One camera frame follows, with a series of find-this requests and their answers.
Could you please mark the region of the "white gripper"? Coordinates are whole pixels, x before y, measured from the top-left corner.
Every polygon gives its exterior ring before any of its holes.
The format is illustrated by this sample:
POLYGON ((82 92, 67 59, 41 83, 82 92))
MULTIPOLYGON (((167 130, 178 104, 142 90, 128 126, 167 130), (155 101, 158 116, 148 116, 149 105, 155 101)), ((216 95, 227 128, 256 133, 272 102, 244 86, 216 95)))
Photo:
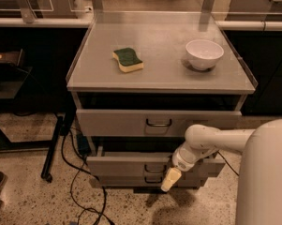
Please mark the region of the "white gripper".
POLYGON ((192 148, 187 142, 182 143, 172 154, 172 166, 169 168, 161 184, 161 190, 168 192, 180 179, 182 173, 195 166, 203 158, 204 150, 192 148))

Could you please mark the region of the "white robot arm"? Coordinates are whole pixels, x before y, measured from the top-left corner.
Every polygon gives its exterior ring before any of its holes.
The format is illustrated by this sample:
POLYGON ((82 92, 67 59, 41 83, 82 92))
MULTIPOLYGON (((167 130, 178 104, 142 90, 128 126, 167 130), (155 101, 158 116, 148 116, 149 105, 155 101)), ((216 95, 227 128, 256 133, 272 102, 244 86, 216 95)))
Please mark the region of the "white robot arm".
POLYGON ((282 225, 282 119, 255 129, 190 126, 161 189, 169 191, 183 172, 219 150, 242 153, 235 225, 282 225))

